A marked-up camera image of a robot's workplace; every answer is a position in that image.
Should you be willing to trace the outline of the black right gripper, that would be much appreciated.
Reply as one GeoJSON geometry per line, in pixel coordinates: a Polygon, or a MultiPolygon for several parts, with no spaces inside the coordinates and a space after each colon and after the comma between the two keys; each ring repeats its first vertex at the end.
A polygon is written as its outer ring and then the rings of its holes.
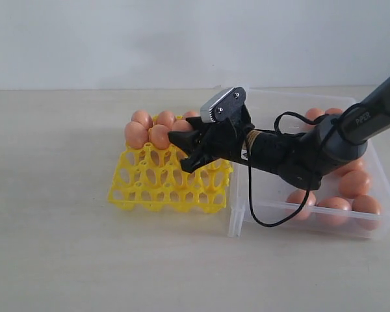
{"type": "Polygon", "coordinates": [[[170,143],[186,155],[180,160],[182,171],[195,172],[217,159],[247,164],[241,153],[246,134],[254,125],[246,105],[223,122],[204,123],[200,116],[189,117],[186,121],[191,125],[191,131],[168,133],[170,143]]]}

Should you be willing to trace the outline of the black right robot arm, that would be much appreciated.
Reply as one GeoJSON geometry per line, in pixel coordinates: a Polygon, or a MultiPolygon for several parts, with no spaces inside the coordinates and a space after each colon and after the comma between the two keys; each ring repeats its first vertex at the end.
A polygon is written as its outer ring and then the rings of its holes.
{"type": "Polygon", "coordinates": [[[308,132],[282,133],[281,117],[272,130],[256,129],[242,87],[223,90],[188,118],[192,130],[170,131],[169,141],[187,158],[181,169],[192,173],[225,159],[279,176],[298,189],[317,190],[322,178],[360,158],[370,138],[390,128],[390,77],[360,103],[342,114],[311,121],[296,112],[285,115],[312,125],[308,132]]]}

